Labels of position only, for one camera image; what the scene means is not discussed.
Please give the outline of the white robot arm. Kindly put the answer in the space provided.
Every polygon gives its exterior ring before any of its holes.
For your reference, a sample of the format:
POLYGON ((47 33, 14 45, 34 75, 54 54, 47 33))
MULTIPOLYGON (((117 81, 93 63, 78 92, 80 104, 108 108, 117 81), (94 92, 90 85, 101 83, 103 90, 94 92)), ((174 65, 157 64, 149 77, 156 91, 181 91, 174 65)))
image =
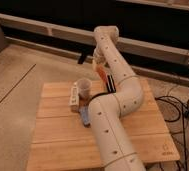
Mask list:
POLYGON ((94 37, 94 61, 99 63, 105 59, 118 85, 115 93, 95 97, 88 107, 104 169, 146 171, 120 121, 121 117, 136 111, 143 103, 140 80, 115 46, 119 37, 116 26, 98 26, 94 29, 94 37))

